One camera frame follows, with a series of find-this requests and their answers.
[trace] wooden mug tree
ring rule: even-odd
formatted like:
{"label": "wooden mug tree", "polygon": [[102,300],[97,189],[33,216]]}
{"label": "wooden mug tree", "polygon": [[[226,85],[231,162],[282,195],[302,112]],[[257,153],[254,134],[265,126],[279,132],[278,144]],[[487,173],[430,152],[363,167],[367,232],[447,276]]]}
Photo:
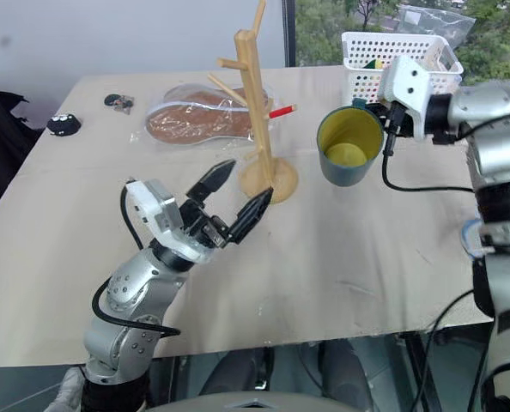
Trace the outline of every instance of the wooden mug tree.
{"label": "wooden mug tree", "polygon": [[252,132],[257,148],[246,156],[247,159],[258,158],[248,165],[240,174],[241,190],[249,197],[256,196],[268,187],[274,189],[272,203],[286,200],[297,187],[297,172],[293,166],[282,158],[272,157],[270,150],[269,119],[282,116],[295,110],[288,106],[272,111],[272,99],[264,103],[264,90],[261,81],[261,69],[258,62],[257,35],[263,19],[265,0],[259,0],[255,21],[251,30],[240,30],[234,36],[237,60],[218,58],[217,64],[241,73],[246,98],[244,99],[229,86],[213,75],[208,78],[226,92],[233,100],[249,110]]}

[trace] black cable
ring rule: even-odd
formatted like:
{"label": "black cable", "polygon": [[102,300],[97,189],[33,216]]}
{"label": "black cable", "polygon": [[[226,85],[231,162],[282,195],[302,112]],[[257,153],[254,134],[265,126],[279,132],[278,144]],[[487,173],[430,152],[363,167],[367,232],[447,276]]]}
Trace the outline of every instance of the black cable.
{"label": "black cable", "polygon": [[325,397],[328,397],[330,399],[333,399],[335,400],[335,398],[328,392],[324,389],[324,386],[322,384],[320,384],[320,382],[314,378],[314,375],[310,372],[310,370],[308,369],[308,366],[307,364],[305,363],[305,360],[303,359],[303,353],[302,353],[302,348],[301,348],[301,345],[297,345],[297,354],[299,356],[299,361],[301,362],[301,365],[303,366],[303,369],[305,369],[305,372],[307,373],[307,376],[310,380],[312,380],[313,384],[318,388],[320,389],[320,391],[322,392],[322,395],[324,395]]}
{"label": "black cable", "polygon": [[505,116],[500,116],[498,118],[492,118],[491,120],[488,120],[484,123],[480,123],[479,125],[471,128],[471,129],[468,129],[465,133],[462,133],[461,135],[456,137],[455,142],[459,142],[460,140],[463,140],[466,137],[472,135],[475,131],[480,130],[484,127],[490,126],[491,124],[501,122],[502,120],[509,120],[509,119],[510,119],[510,114],[506,114]]}
{"label": "black cable", "polygon": [[489,349],[489,340],[492,337],[492,333],[494,333],[494,326],[489,330],[488,341],[486,342],[486,346],[480,356],[480,361],[478,362],[477,375],[475,376],[475,382],[472,384],[471,397],[469,398],[469,405],[467,406],[467,412],[472,412],[474,409],[475,401],[477,399],[478,392],[478,384],[480,384],[480,379],[482,377],[482,370],[484,369],[484,364],[486,363],[486,358],[488,357],[488,349]]}
{"label": "black cable", "polygon": [[131,233],[131,236],[133,237],[133,240],[135,240],[135,243],[137,244],[138,250],[141,251],[144,246],[141,241],[141,238],[138,237],[137,232],[135,231],[135,228],[131,224],[131,220],[129,219],[129,216],[127,215],[127,206],[125,204],[125,199],[127,198],[127,186],[124,186],[124,188],[121,190],[121,194],[119,195],[119,209],[121,210],[121,217],[123,217],[125,225],[129,229],[129,232]]}
{"label": "black cable", "polygon": [[107,315],[100,309],[99,300],[102,295],[102,293],[105,291],[105,289],[108,287],[108,283],[110,282],[111,277],[105,280],[105,282],[100,285],[100,287],[97,289],[97,291],[94,293],[93,300],[91,300],[91,307],[93,308],[94,315],[104,320],[105,322],[108,322],[109,324],[116,324],[118,326],[124,326],[126,328],[136,328],[136,329],[143,329],[143,330],[153,330],[155,332],[160,332],[160,337],[166,337],[166,336],[177,336],[180,335],[180,330],[175,328],[168,328],[166,326],[161,326],[158,324],[145,324],[144,322],[136,322],[134,320],[126,320],[126,319],[120,319],[115,318],[114,316]]}
{"label": "black cable", "polygon": [[[393,140],[395,138],[396,137],[392,133],[389,133],[388,137],[386,138],[386,148],[391,147],[391,142],[393,142]],[[473,190],[470,187],[457,187],[457,186],[400,187],[400,186],[396,186],[395,184],[393,184],[389,181],[387,171],[386,171],[388,162],[389,162],[390,153],[391,153],[391,151],[389,151],[389,150],[383,151],[383,165],[381,168],[381,175],[383,177],[383,182],[385,182],[385,185],[387,185],[388,187],[390,187],[391,189],[393,189],[395,191],[408,191],[408,192],[413,192],[413,191],[466,191],[469,193],[473,193]]]}
{"label": "black cable", "polygon": [[423,391],[425,390],[425,384],[427,383],[427,374],[428,374],[428,355],[430,354],[430,345],[434,340],[434,335],[436,334],[436,331],[438,330],[438,326],[440,324],[440,321],[447,315],[448,312],[463,298],[466,298],[470,294],[474,292],[473,289],[468,290],[464,294],[461,294],[457,298],[455,298],[452,303],[450,303],[448,306],[446,306],[446,309],[442,311],[442,313],[436,318],[434,321],[433,329],[430,332],[430,335],[428,336],[427,345],[425,348],[425,363],[423,366],[423,375],[421,377],[421,385],[419,386],[419,390],[417,391],[416,398],[414,399],[413,403],[411,404],[410,411],[414,412],[417,408],[417,404],[421,400],[421,396],[423,394]]}

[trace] wooden stand base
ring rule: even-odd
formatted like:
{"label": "wooden stand base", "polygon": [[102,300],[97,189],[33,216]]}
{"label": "wooden stand base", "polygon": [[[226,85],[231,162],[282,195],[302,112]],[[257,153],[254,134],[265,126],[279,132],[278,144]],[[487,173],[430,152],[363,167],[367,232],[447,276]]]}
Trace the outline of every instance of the wooden stand base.
{"label": "wooden stand base", "polygon": [[[274,193],[270,202],[280,203],[295,191],[299,178],[295,168],[285,159],[274,157],[272,160],[274,161],[274,179],[272,181]],[[249,197],[254,197],[269,187],[259,160],[254,161],[241,172],[240,187]]]}

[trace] window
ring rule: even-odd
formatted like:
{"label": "window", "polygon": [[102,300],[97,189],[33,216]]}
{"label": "window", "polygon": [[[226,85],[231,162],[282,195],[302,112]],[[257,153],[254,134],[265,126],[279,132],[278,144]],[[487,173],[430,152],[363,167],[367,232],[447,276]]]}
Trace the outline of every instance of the window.
{"label": "window", "polygon": [[[342,32],[428,33],[433,14],[427,20],[455,49],[465,84],[510,80],[510,0],[284,0],[293,2],[294,65],[342,64]],[[437,15],[444,24],[435,23]],[[452,18],[462,23],[452,29]]]}

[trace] white wall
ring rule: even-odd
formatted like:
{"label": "white wall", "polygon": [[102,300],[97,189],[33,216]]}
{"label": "white wall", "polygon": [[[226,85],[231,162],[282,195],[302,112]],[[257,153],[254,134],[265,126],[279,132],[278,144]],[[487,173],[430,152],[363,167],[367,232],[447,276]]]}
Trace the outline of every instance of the white wall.
{"label": "white wall", "polygon": [[[258,0],[0,0],[0,89],[42,125],[85,75],[211,70],[235,57]],[[261,66],[283,67],[282,0],[267,0]]]}

